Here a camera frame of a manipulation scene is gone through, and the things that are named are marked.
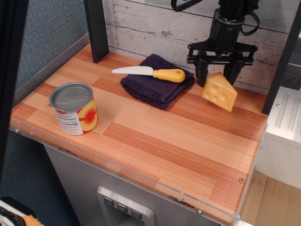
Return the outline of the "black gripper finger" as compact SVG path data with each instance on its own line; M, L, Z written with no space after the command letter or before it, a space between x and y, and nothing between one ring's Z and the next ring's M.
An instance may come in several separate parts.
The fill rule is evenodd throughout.
M242 53L231 53L230 62L224 67L223 74L227 81L233 85L244 67L244 57Z
M196 78L198 85L201 87L204 87L207 74L208 74L208 65L209 61L207 59L206 52L199 51L197 54L197 59L195 61L195 67L196 67Z

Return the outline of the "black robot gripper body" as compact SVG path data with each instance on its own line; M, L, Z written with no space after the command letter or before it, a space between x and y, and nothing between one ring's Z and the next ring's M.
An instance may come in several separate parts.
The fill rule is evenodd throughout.
M249 36L255 33L258 27L244 32L242 25L245 23L246 14L234 20L230 18L232 15L229 10L215 10L209 38L188 46L188 63L197 65L204 59L214 65L226 65L236 60L242 61L244 65L253 64L253 55L258 48L255 45L238 42L237 39L239 33Z

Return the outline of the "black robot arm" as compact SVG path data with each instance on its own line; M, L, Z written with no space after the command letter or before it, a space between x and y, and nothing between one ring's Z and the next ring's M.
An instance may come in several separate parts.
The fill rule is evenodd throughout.
M253 64L253 56L258 48L238 42L238 35L249 36L258 30L258 26L247 32L242 28L246 15L250 15L257 24L260 23L254 13L258 7L256 0L219 1L209 38L188 46L187 62L195 65L199 86L205 85L209 65L223 65L223 75L230 84L234 84L242 68Z

